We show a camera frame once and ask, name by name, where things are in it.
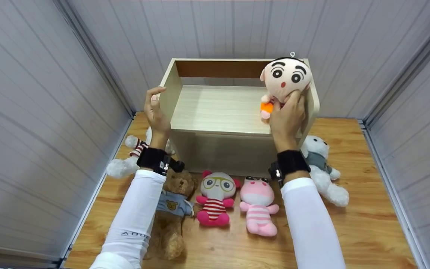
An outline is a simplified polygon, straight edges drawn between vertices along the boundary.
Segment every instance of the bear emblem on shirt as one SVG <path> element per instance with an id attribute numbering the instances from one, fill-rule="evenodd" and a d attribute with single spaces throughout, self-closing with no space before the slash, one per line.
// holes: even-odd
<path id="1" fill-rule="evenodd" d="M 174 211 L 175 209 L 177 209 L 178 204 L 179 204 L 178 202 L 167 200 L 167 208 L 169 210 Z"/>

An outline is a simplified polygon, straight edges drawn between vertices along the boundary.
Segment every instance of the gray shirt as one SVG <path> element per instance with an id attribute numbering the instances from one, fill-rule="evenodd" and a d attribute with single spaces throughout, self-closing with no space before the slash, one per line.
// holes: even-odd
<path id="1" fill-rule="evenodd" d="M 314 165 L 328 174 L 331 174 L 331 171 L 333 170 L 326 163 L 326 159 L 323 157 L 323 155 L 316 152 L 308 152 L 308 156 L 306 157 L 306 163 L 308 165 Z"/>

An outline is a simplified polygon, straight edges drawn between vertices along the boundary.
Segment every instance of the white arm sleeve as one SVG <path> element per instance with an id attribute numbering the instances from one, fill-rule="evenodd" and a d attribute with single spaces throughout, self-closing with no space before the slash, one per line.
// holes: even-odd
<path id="1" fill-rule="evenodd" d="M 345 269 L 336 230 L 312 179 L 294 179 L 281 189 L 299 269 Z"/>
<path id="2" fill-rule="evenodd" d="M 166 177 L 138 170 L 90 269 L 140 269 Z"/>

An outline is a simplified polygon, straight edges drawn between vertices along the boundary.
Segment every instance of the glasses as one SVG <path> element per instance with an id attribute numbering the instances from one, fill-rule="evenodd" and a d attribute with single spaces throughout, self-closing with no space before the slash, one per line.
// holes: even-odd
<path id="1" fill-rule="evenodd" d="M 220 187 L 220 189 L 225 192 L 229 192 L 234 188 L 234 183 L 229 179 L 225 179 L 224 177 L 207 177 L 203 180 L 203 187 L 205 189 L 211 189 L 216 185 L 218 185 L 217 187 Z"/>

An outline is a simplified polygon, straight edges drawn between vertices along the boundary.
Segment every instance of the brown teddy bear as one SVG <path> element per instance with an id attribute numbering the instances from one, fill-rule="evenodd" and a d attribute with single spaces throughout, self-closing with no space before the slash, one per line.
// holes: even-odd
<path id="1" fill-rule="evenodd" d="M 195 217 L 198 206 L 189 202 L 198 188 L 198 181 L 186 170 L 176 173 L 169 170 L 155 212 L 149 248 L 144 259 L 175 259 L 184 251 L 181 224 L 185 216 Z"/>

